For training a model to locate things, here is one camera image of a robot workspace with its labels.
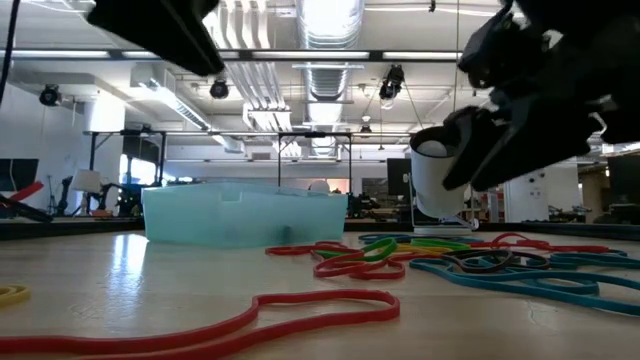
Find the pipe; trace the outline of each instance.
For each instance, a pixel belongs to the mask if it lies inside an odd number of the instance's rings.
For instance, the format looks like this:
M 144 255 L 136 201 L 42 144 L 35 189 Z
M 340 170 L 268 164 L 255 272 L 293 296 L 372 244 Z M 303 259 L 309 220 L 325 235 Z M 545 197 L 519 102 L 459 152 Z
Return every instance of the pipe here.
M 269 43 L 269 35 L 267 33 L 268 29 L 268 21 L 269 14 L 267 13 L 267 1 L 266 0 L 257 0 L 258 4 L 258 43 L 260 44 L 261 49 L 269 49 L 271 48 L 271 44 Z M 284 102 L 284 96 L 282 95 L 282 91 L 280 90 L 280 83 L 278 81 L 278 76 L 276 75 L 276 67 L 273 62 L 264 63 L 267 68 L 267 76 L 269 76 L 269 80 L 271 84 L 273 84 L 273 91 L 275 93 L 275 100 L 278 102 L 278 108 L 281 110 L 285 110 L 287 105 Z
M 229 46 L 227 45 L 227 41 L 225 40 L 224 35 L 220 30 L 222 29 L 222 23 L 220 22 L 220 19 L 221 19 L 220 11 L 221 11 L 221 7 L 218 7 L 217 12 L 212 11 L 211 13 L 209 13 L 209 15 L 207 15 L 207 17 L 203 20 L 203 23 L 207 27 L 209 27 L 209 34 L 211 35 L 215 43 L 218 45 L 218 47 L 221 49 L 226 49 Z M 258 102 L 258 99 L 251 96 L 251 94 L 249 93 L 249 84 L 247 84 L 244 78 L 241 76 L 241 72 L 238 68 L 238 64 L 228 63 L 226 64 L 226 66 L 227 66 L 227 71 L 226 71 L 227 76 L 229 76 L 233 81 L 233 83 L 236 85 L 238 92 L 240 92 L 240 95 L 242 95 L 242 98 L 245 100 L 245 102 L 248 102 L 253 108 L 260 107 L 260 103 Z
M 364 15 L 364 0 L 296 0 L 298 33 L 305 49 L 343 50 L 357 45 Z M 349 69 L 307 69 L 304 72 L 307 97 L 311 101 L 342 101 L 350 80 Z M 337 124 L 342 104 L 308 104 L 311 121 Z M 321 148 L 323 139 L 312 140 L 318 155 L 331 149 Z
M 226 31 L 227 41 L 229 42 L 232 48 L 240 49 L 242 46 L 238 41 L 238 35 L 236 33 L 235 11 L 236 11 L 235 1 L 227 0 L 227 31 Z M 252 94 L 255 98 L 258 99 L 258 102 L 260 103 L 260 107 L 262 109 L 267 109 L 268 104 L 265 98 L 262 97 L 262 94 L 259 88 L 260 84 L 256 83 L 256 81 L 251 76 L 251 71 L 248 68 L 247 64 L 240 63 L 238 64 L 238 67 L 240 69 L 240 74 L 242 74 L 245 77 L 247 83 L 249 84 L 250 94 Z
M 245 43 L 248 49 L 255 49 L 256 44 L 253 41 L 253 19 L 251 16 L 251 3 L 249 0 L 241 0 L 242 4 L 242 41 Z M 263 87 L 258 88 L 258 92 L 262 93 L 262 98 L 268 98 L 269 105 L 267 108 L 269 109 L 277 109 L 277 99 L 276 95 L 273 91 L 273 86 L 269 86 L 269 77 L 266 74 L 265 64 L 264 63 L 251 63 L 248 64 L 250 69 L 253 69 L 255 73 L 258 74 Z

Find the plastic container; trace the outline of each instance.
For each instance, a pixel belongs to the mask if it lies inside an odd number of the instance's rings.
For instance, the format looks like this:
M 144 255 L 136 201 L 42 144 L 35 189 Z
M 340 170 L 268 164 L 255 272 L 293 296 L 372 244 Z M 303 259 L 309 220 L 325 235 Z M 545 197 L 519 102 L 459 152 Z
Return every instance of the plastic container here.
M 342 239 L 347 196 L 239 182 L 144 189 L 149 241 L 222 248 Z

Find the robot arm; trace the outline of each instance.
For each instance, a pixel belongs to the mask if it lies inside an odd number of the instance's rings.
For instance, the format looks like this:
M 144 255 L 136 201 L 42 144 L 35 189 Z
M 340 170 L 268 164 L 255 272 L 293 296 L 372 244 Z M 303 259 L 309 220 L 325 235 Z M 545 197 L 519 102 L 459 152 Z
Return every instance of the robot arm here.
M 478 89 L 492 88 L 497 110 L 467 107 L 443 130 L 416 138 L 455 148 L 443 186 L 478 191 L 583 155 L 596 131 L 611 144 L 638 141 L 635 85 L 640 80 L 640 5 L 615 0 L 513 0 L 473 34 L 458 67 Z M 562 33 L 549 46 L 547 31 Z

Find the wooden table surface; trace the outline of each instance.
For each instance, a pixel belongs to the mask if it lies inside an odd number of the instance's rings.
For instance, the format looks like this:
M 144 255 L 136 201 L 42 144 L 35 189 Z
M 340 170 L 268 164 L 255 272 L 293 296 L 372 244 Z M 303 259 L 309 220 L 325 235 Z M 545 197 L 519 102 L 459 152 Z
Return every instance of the wooden table surface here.
M 358 246 L 358 234 L 345 243 Z M 477 234 L 492 239 L 495 234 Z M 554 244 L 605 244 L 640 257 L 640 243 L 531 235 Z M 217 323 L 252 296 L 337 288 L 389 291 L 401 317 L 293 335 L 232 359 L 637 359 L 640 319 L 551 300 L 470 289 L 409 269 L 397 281 L 314 279 L 308 256 L 263 249 L 216 250 L 98 234 L 0 243 L 0 284 L 32 288 L 26 303 L 0 309 L 0 336 L 126 337 Z M 640 281 L 640 271 L 584 269 Z M 603 285 L 603 296 L 640 304 L 638 292 Z M 331 302 L 266 308 L 257 326 L 310 314 L 371 308 Z M 2 359 L 67 359 L 22 356 Z

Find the red rubber band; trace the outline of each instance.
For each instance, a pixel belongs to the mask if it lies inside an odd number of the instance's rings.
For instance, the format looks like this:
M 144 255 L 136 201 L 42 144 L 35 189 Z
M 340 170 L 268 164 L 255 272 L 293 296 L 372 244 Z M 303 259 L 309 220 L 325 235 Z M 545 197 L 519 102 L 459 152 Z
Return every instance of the red rubber band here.
M 516 243 L 508 243 L 508 242 L 500 242 L 502 239 L 507 237 L 518 237 L 521 240 L 517 240 Z M 596 245 L 571 245 L 571 246 L 555 246 L 549 244 L 547 241 L 542 240 L 532 240 L 527 238 L 524 235 L 518 233 L 504 233 L 500 236 L 496 237 L 491 242 L 477 242 L 477 243 L 469 243 L 472 248 L 491 248 L 491 249 L 500 249 L 500 248 L 511 248 L 511 247 L 526 247 L 533 248 L 538 250 L 545 250 L 551 252 L 589 252 L 589 253 L 607 253 L 609 252 L 609 248 L 606 246 L 596 246 Z
M 437 259 L 438 255 L 424 255 L 424 254 L 404 254 L 391 256 L 386 261 L 386 266 L 394 268 L 394 271 L 385 272 L 360 272 L 349 274 L 349 277 L 359 280 L 398 280 L 402 279 L 406 275 L 405 266 L 402 261 L 409 261 L 413 259 Z
M 313 276 L 318 278 L 335 277 L 353 273 L 362 273 L 380 268 L 380 262 L 367 263 L 364 261 L 351 261 L 360 259 L 364 252 L 358 251 L 353 254 L 346 254 L 327 259 L 313 267 Z
M 316 250 L 324 251 L 340 251 L 345 253 L 354 253 L 358 250 L 350 249 L 335 241 L 318 241 L 315 245 L 301 246 L 276 246 L 268 248 L 264 251 L 267 255 L 306 255 Z
M 297 319 L 251 330 L 241 336 L 211 343 L 253 322 L 260 306 L 299 304 L 335 299 L 373 300 L 389 304 L 381 310 L 333 313 Z M 248 347 L 290 334 L 328 326 L 388 321 L 400 315 L 400 301 L 393 295 L 371 290 L 331 290 L 300 294 L 259 295 L 244 313 L 216 325 L 169 335 L 144 338 L 93 339 L 70 336 L 0 338 L 0 354 L 77 354 L 74 360 L 204 360 L 218 359 Z

